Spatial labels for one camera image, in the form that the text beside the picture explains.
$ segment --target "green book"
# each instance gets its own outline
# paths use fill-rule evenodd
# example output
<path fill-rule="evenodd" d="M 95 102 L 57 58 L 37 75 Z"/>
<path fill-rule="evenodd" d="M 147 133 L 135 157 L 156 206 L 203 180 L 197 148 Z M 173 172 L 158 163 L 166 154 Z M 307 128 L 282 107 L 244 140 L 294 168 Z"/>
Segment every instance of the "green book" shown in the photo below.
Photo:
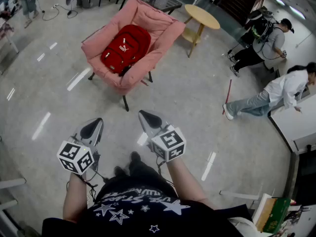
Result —
<path fill-rule="evenodd" d="M 272 208 L 272 212 L 267 220 L 263 232 L 276 234 L 287 214 L 287 210 L 290 207 L 291 200 L 288 198 L 278 198 Z"/>

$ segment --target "wooden round table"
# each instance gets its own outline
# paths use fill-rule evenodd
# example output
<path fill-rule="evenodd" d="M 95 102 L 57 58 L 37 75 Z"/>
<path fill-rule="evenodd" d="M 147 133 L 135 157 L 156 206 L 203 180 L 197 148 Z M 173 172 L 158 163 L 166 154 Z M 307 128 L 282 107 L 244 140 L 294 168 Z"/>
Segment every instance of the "wooden round table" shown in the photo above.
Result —
<path fill-rule="evenodd" d="M 189 54 L 189 58 L 190 58 L 194 47 L 197 45 L 197 43 L 201 42 L 201 34 L 203 32 L 204 26 L 209 27 L 211 29 L 215 29 L 215 30 L 220 29 L 221 26 L 211 14 L 209 14 L 207 11 L 203 10 L 202 8 L 192 5 L 192 4 L 186 4 L 184 7 L 186 11 L 188 12 L 188 14 L 190 15 L 190 18 L 188 18 L 188 20 L 184 23 L 187 24 L 193 18 L 200 23 L 197 33 L 186 27 L 182 34 L 183 38 L 193 43 L 190 54 Z"/>

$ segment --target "pink armchair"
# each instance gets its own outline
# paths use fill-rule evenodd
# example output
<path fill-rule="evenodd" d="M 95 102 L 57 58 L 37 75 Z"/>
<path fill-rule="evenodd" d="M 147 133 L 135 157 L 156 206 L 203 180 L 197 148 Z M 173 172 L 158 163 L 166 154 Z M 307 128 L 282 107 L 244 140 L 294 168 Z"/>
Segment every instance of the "pink armchair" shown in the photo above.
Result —
<path fill-rule="evenodd" d="M 138 25 L 147 30 L 152 40 L 147 55 L 131 67 L 123 77 L 119 77 L 118 74 L 113 74 L 101 62 L 100 57 L 119 30 L 129 24 Z M 111 85 L 123 96 L 125 108 L 129 111 L 125 95 L 147 73 L 149 73 L 152 82 L 150 71 L 155 68 L 156 63 L 182 34 L 184 28 L 184 23 L 162 11 L 156 10 L 140 0 L 128 0 L 123 9 L 112 18 L 109 24 L 82 42 L 81 48 L 87 57 L 88 63 L 93 67 L 93 74 L 89 80 L 92 80 L 94 74 L 101 77 L 104 82 Z"/>

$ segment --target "white floor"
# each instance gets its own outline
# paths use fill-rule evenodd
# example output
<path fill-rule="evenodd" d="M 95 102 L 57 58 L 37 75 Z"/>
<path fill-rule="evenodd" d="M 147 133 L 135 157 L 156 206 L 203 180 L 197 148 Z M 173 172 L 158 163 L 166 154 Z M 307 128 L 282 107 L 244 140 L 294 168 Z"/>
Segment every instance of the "white floor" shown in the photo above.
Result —
<path fill-rule="evenodd" d="M 100 78 L 87 79 L 89 72 L 71 91 L 69 81 L 88 65 L 81 41 L 107 24 L 118 12 L 120 3 L 102 0 L 90 10 L 78 9 L 75 18 L 67 12 L 43 21 L 41 15 L 24 29 L 19 11 L 9 23 L 15 27 L 13 40 L 20 53 L 6 44 L 1 49 L 6 72 L 0 76 L 0 178 L 22 175 L 27 183 L 10 189 L 19 204 L 8 212 L 17 221 L 25 221 L 39 232 L 44 218 L 61 217 L 69 173 L 62 169 L 56 153 L 80 123 L 101 117 L 105 128 L 99 152 L 99 171 L 113 176 L 116 165 L 126 166 L 128 156 L 137 150 L 143 161 L 155 167 L 156 157 L 146 147 L 137 145 L 142 133 L 138 121 L 140 109 L 156 110 L 170 117 L 187 139 L 183 156 L 191 173 L 199 180 L 211 201 L 219 208 L 245 203 L 219 195 L 220 190 L 257 194 L 262 191 L 281 196 L 287 178 L 290 152 L 267 118 L 243 115 L 228 121 L 222 115 L 230 79 L 230 100 L 249 97 L 260 87 L 245 68 L 235 78 L 229 70 L 226 54 L 235 41 L 225 31 L 205 29 L 202 42 L 187 57 L 190 44 L 179 37 L 152 72 L 154 83 L 140 83 L 127 95 L 130 112 Z M 44 18 L 56 15 L 55 3 L 65 0 L 39 0 L 46 11 Z M 185 21 L 188 15 L 181 8 L 172 13 Z M 198 29 L 197 22 L 189 24 Z M 7 97 L 12 89 L 13 95 Z M 45 124 L 43 118 L 50 113 Z M 37 135 L 35 131 L 41 126 Z M 210 153 L 215 161 L 205 181 L 201 180 Z M 163 166 L 163 175 L 169 177 Z M 93 183 L 102 185 L 95 177 Z"/>

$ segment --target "gray t-shirt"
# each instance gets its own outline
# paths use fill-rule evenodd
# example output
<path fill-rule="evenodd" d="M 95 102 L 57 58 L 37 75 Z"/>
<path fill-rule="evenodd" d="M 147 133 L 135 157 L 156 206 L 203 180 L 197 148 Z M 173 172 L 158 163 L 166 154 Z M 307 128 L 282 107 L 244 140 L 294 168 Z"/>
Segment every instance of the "gray t-shirt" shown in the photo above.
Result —
<path fill-rule="evenodd" d="M 260 41 L 260 43 L 258 43 L 258 40 L 255 39 L 252 46 L 261 59 L 269 60 L 277 58 L 279 56 L 279 54 L 274 51 L 273 47 L 281 49 L 284 42 L 284 32 L 279 28 L 274 28 L 272 33 L 268 36 L 267 42 Z"/>

